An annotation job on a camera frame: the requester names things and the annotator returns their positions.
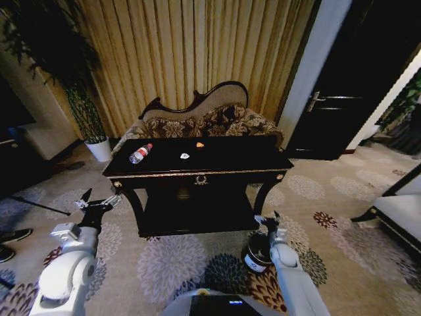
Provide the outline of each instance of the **person's foot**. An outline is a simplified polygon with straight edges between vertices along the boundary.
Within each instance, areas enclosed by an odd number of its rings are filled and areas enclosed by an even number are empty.
[[[12,259],[16,255],[16,252],[9,247],[0,245],[0,263],[6,262]]]
[[[32,228],[15,230],[14,232],[0,232],[0,244],[15,242],[32,234]]]

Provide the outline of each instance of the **floral sofa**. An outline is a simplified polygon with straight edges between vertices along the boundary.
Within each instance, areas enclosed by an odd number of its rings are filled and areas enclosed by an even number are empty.
[[[212,136],[274,135],[280,147],[283,136],[275,123],[247,108],[248,93],[240,82],[223,82],[206,94],[194,91],[193,103],[172,110],[154,99],[114,147],[115,154],[126,140]]]

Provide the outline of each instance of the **carpet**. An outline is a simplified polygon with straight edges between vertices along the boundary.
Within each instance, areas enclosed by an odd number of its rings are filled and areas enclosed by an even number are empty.
[[[31,227],[28,238],[9,244],[17,255],[0,264],[0,277],[16,284],[0,286],[0,315],[27,315],[37,294],[42,269],[61,254],[48,236],[58,223],[78,223],[73,203],[89,188],[91,199],[111,195],[110,182],[84,146],[65,164],[80,169],[56,174],[17,195],[68,211],[71,216],[3,199],[0,229]],[[419,161],[378,144],[358,147],[337,161],[294,160],[295,167],[269,193],[263,215],[277,211],[288,240],[317,285],[332,315],[421,315],[421,269],[374,224],[349,219],[365,212],[373,199]],[[259,185],[250,185],[253,202]],[[147,200],[139,190],[142,203]],[[159,315],[180,294],[199,287],[247,294],[287,315],[273,267],[263,275],[248,272],[241,251],[249,231],[141,239],[134,215],[123,201],[103,218],[98,268],[86,297],[87,315]]]

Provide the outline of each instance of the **black table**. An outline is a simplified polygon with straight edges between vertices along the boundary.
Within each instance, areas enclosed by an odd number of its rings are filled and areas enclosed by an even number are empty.
[[[149,142],[150,154],[131,164],[129,156]],[[252,230],[266,195],[293,167],[275,143],[272,136],[128,140],[103,175],[128,198],[140,237]],[[249,183],[263,183],[254,207]],[[147,191],[144,210],[136,188]]]

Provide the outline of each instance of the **table drawer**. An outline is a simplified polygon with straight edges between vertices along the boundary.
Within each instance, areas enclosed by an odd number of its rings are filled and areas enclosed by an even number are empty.
[[[115,186],[144,188],[147,186],[206,186],[209,184],[263,183],[281,181],[286,171],[278,172],[198,172],[189,174],[160,174],[148,177],[110,179]]]

